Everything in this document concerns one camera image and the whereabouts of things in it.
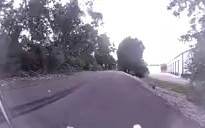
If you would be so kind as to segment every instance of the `foliage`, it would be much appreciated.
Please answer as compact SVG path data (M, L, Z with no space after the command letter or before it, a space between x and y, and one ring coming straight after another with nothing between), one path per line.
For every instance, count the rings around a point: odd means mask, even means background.
M205 0L172 0L168 9L173 10L175 16L187 9L191 30L181 36L181 41L196 40L188 69L193 81L205 81Z
M195 40L188 69L192 73L194 93L189 99L205 107L205 0L172 0L168 6L175 16L187 10L190 17L191 30L181 36L181 41Z
M118 47L118 69L125 72L133 71L137 76L143 77L148 73L143 60L145 47L137 38L127 37Z
M0 35L9 44L5 67L9 72L63 73L80 70L100 70L115 64L114 52L106 34L97 28L103 16L93 10L93 2L78 0L66 4L56 0L0 0ZM90 15L92 22L82 18Z

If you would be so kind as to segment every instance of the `asphalt road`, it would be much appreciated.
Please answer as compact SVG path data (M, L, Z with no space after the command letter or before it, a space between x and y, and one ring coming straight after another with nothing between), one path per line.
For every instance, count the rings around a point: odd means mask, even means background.
M30 100L33 97L28 94L40 98L58 94L67 85L78 86L69 93L62 92L55 102L17 116L13 119L15 128L132 128L134 124L142 128L199 128L164 99L140 86L140 80L124 73L89 72L68 81L33 86L31 94L19 93L19 98ZM7 127L5 122L0 124L0 128Z

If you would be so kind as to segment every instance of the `grass verge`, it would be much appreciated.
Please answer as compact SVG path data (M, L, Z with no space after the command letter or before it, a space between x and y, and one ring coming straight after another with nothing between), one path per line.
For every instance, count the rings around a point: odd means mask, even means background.
M205 109L205 86L193 87L153 78L145 78L150 86L160 87L186 96L187 100Z

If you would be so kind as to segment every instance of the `overcast sky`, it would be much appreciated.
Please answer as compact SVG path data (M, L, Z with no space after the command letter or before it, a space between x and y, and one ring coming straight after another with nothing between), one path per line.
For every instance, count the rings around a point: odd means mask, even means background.
M167 63L188 49L178 38L190 29L186 15L174 17L166 6L169 0L95 0L94 10L104 16L111 40L118 44L126 36L137 37L146 49L149 64Z

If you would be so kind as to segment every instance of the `building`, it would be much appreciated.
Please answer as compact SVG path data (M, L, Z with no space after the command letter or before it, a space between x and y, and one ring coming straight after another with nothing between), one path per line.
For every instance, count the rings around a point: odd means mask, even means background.
M170 62L167 63L167 72L176 76L188 78L190 72L187 69L187 63L190 61L191 50L187 50L176 56Z

